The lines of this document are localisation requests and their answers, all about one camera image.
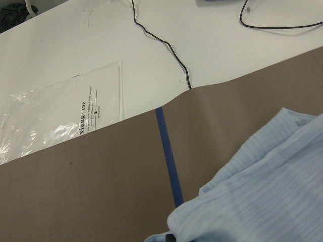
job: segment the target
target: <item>white table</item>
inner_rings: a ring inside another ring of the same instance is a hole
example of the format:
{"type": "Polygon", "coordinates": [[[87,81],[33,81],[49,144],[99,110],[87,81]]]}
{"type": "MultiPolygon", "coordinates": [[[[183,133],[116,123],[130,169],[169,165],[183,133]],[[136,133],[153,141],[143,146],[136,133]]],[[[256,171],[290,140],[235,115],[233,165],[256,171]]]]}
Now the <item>white table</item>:
{"type": "MultiPolygon", "coordinates": [[[[322,21],[323,1],[250,0],[246,21],[322,21]]],[[[166,47],[133,23],[130,0],[69,0],[0,35],[0,103],[11,93],[55,83],[122,60],[125,118],[187,90],[166,47]],[[86,27],[89,12],[89,27],[86,27]]],[[[136,0],[138,21],[169,41],[193,87],[228,81],[323,45],[323,26],[259,31],[240,25],[244,0],[136,0]]]]}

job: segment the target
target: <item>black wire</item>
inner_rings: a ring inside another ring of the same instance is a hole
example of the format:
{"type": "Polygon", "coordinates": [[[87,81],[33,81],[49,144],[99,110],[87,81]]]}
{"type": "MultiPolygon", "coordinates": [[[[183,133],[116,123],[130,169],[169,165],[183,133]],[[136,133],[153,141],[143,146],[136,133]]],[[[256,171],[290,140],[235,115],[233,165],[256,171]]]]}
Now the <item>black wire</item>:
{"type": "Polygon", "coordinates": [[[313,27],[313,26],[317,26],[317,25],[320,25],[320,24],[323,24],[323,21],[322,22],[318,22],[318,23],[315,23],[315,24],[309,24],[309,25],[300,25],[300,26],[290,26],[290,27],[261,27],[261,26],[252,26],[252,25],[248,25],[248,24],[245,24],[243,21],[242,21],[242,14],[243,14],[243,11],[247,5],[247,2],[248,0],[246,0],[246,2],[244,3],[242,9],[241,9],[241,13],[240,13],[240,23],[245,26],[245,27],[248,27],[248,28],[253,28],[253,29],[299,29],[299,28],[308,28],[308,27],[313,27]]]}
{"type": "Polygon", "coordinates": [[[173,56],[175,57],[175,59],[178,61],[178,63],[181,65],[181,67],[183,67],[183,69],[185,70],[186,81],[187,81],[188,88],[189,89],[192,89],[191,83],[190,83],[190,79],[189,79],[189,76],[188,76],[188,70],[187,70],[186,66],[181,62],[181,60],[177,57],[177,55],[176,55],[175,51],[173,50],[171,44],[169,44],[165,40],[162,40],[162,39],[158,38],[156,35],[150,33],[149,31],[146,30],[146,28],[142,24],[140,24],[140,23],[137,22],[137,20],[136,20],[136,12],[135,12],[135,4],[133,3],[133,0],[131,0],[131,2],[132,2],[132,10],[133,10],[133,20],[134,20],[135,24],[138,25],[138,26],[140,26],[143,29],[143,31],[145,31],[145,33],[151,35],[152,37],[154,37],[158,41],[160,41],[160,42],[162,42],[162,43],[164,43],[164,44],[166,44],[168,46],[168,48],[173,53],[173,56]]]}

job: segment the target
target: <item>blue tape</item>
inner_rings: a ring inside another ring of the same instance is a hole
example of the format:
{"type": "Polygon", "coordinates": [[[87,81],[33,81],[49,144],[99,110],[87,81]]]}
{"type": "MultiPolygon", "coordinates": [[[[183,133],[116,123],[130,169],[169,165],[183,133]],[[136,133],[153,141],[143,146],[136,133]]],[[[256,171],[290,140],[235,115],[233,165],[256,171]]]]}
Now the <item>blue tape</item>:
{"type": "Polygon", "coordinates": [[[164,154],[165,154],[165,159],[166,159],[166,164],[168,169],[168,175],[171,181],[175,207],[178,207],[184,202],[184,199],[182,195],[180,181],[177,175],[177,170],[175,166],[170,138],[168,136],[163,108],[159,107],[155,110],[155,112],[156,112],[161,142],[163,143],[163,149],[164,149],[164,154]]]}

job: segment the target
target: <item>clear plastic bag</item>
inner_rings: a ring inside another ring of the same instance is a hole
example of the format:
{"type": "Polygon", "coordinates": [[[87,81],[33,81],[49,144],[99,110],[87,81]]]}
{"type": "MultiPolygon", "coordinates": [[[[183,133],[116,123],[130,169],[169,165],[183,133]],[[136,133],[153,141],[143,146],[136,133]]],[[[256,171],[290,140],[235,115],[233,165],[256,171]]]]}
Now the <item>clear plastic bag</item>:
{"type": "Polygon", "coordinates": [[[0,164],[123,119],[121,62],[11,95],[0,111],[0,164]]]}

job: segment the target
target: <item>striped fabric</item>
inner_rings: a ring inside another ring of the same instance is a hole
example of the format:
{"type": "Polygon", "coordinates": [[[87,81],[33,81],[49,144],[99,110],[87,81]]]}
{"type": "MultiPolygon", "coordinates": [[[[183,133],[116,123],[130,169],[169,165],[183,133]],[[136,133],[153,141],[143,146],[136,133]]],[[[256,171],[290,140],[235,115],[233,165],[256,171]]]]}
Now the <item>striped fabric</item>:
{"type": "Polygon", "coordinates": [[[168,226],[177,242],[323,241],[323,114],[282,109],[168,226]]]}

